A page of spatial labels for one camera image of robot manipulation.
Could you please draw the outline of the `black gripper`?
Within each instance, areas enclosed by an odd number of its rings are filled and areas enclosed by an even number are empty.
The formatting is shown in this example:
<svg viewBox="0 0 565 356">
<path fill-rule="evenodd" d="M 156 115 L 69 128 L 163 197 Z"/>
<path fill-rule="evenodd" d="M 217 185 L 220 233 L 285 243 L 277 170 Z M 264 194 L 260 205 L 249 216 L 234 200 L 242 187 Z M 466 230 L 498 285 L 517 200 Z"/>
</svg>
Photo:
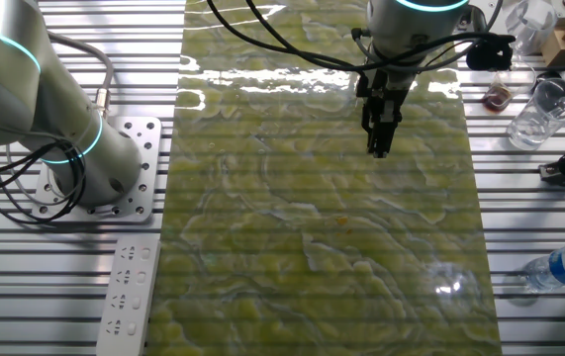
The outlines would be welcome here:
<svg viewBox="0 0 565 356">
<path fill-rule="evenodd" d="M 413 73 L 391 70 L 372 69 L 360 75 L 356 97 L 363 100 L 361 126 L 367 133 L 367 153 L 374 158 L 386 158 L 390 152 L 413 82 Z"/>
</svg>

